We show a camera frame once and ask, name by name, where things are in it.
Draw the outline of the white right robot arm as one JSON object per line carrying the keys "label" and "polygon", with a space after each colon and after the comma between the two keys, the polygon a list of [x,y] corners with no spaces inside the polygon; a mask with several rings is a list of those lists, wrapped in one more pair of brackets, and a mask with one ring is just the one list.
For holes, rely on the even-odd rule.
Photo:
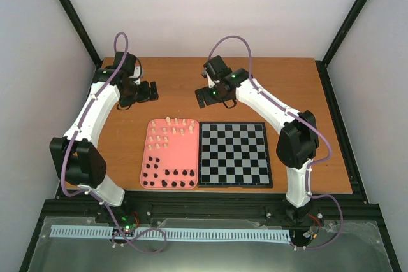
{"label": "white right robot arm", "polygon": [[310,111],[300,112],[269,93],[249,70],[233,71],[220,56],[203,65],[208,86],[202,88],[211,102],[241,102],[265,119],[279,135],[276,154],[285,165],[288,188],[286,220],[300,224],[311,209],[312,162],[319,147],[316,119]]}

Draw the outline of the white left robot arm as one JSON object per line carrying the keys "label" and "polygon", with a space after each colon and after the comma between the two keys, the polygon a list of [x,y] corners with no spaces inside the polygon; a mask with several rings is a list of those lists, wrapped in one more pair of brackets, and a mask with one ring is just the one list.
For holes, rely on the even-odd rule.
{"label": "white left robot arm", "polygon": [[155,82],[142,80],[142,64],[135,55],[116,52],[111,66],[99,68],[92,77],[87,100],[64,136],[52,138],[50,153],[63,191],[67,184],[111,206],[110,215],[127,222],[133,207],[123,201],[125,191],[107,174],[98,151],[98,140],[113,107],[128,110],[135,103],[158,99]]}

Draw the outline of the left controller board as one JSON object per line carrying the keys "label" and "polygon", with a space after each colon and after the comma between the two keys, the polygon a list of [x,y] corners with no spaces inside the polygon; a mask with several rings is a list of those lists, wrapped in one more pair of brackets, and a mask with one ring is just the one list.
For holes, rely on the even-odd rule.
{"label": "left controller board", "polygon": [[125,233],[133,233],[140,226],[140,220],[136,211],[132,212],[130,215],[123,216],[121,220],[124,224],[123,231]]}

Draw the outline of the pink plastic tray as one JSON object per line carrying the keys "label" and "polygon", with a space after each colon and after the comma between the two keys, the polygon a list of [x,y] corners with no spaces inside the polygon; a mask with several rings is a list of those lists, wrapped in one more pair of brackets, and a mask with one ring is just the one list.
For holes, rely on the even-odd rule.
{"label": "pink plastic tray", "polygon": [[[143,152],[142,168],[140,171],[140,185],[144,189],[160,189],[160,190],[190,190],[198,184],[198,155],[199,155],[199,124],[194,119],[186,119],[187,125],[182,125],[182,119],[178,119],[179,125],[174,124],[174,118],[171,118],[171,125],[166,123],[166,119],[153,119],[156,126],[151,126],[151,121],[147,126],[147,134],[145,138],[145,148]],[[189,133],[191,120],[195,121],[193,134]],[[168,134],[163,134],[163,128],[167,128]],[[172,134],[172,127],[177,129],[176,135]],[[156,133],[152,134],[151,129],[155,128]],[[180,129],[183,128],[185,134],[180,135]],[[161,137],[161,141],[156,140],[156,136]],[[153,137],[153,141],[149,141],[149,136]],[[164,137],[167,136],[168,148],[164,149]],[[156,149],[156,143],[160,144],[160,149]],[[152,145],[152,150],[148,150],[147,145]],[[155,158],[160,158],[160,162],[156,162]],[[150,164],[151,168],[147,169],[146,164]],[[159,168],[154,169],[154,164],[158,164]],[[170,175],[164,174],[165,170],[169,170]],[[173,171],[177,169],[178,175],[174,176]],[[183,170],[187,170],[187,176],[183,176]],[[194,177],[189,176],[190,170],[194,170]],[[161,181],[167,182],[167,187],[163,188]],[[194,182],[194,187],[189,186],[189,181]],[[185,187],[180,186],[180,182],[185,182]],[[173,188],[172,182],[177,182],[177,186]]]}

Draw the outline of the black grey chessboard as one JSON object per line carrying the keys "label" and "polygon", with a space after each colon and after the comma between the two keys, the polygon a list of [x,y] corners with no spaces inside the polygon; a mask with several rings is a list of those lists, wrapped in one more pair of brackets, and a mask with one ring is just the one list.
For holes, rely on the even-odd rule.
{"label": "black grey chessboard", "polygon": [[264,122],[200,122],[199,187],[273,186]]}

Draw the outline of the black aluminium frame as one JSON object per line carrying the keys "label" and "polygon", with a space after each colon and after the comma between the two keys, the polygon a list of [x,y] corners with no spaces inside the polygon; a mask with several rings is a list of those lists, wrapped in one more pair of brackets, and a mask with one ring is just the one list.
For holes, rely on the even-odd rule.
{"label": "black aluminium frame", "polygon": [[[363,180],[328,74],[330,62],[367,1],[368,0],[354,1],[323,59],[316,61],[316,67],[339,142],[342,158],[345,162],[348,179],[352,187],[351,194],[337,194],[337,201],[339,201],[343,209],[342,214],[347,221],[361,221],[365,219],[376,221],[381,237],[380,242],[384,245],[391,270],[400,271],[401,267],[386,228],[380,206],[370,203],[366,195]],[[130,195],[126,196],[126,200],[124,211],[129,211],[137,204],[142,204],[144,208],[152,207],[154,209],[153,220],[158,220],[159,217],[163,216],[185,217],[186,219],[198,217],[200,220],[228,217],[231,220],[243,220],[244,217],[255,218],[261,215],[260,210],[250,208],[250,204],[257,204],[265,208],[282,208],[284,206],[282,194],[272,194],[270,196],[267,194],[261,194],[259,196],[245,194],[241,196],[238,193],[227,194],[222,192],[220,194],[210,194],[206,196],[204,194],[181,192],[180,194],[171,196],[169,199],[165,199],[158,192],[154,192],[151,196],[146,196],[143,192],[132,191]],[[98,221],[106,221],[108,219],[108,213],[106,209],[97,208],[95,204],[91,203],[91,201],[84,196],[80,196],[78,199],[68,199],[63,195],[62,189],[58,188],[55,197],[53,199],[47,199],[44,202],[33,236],[22,261],[21,271],[28,271],[34,268],[34,257],[40,252],[40,231],[43,229],[46,218],[50,217],[95,217]]]}

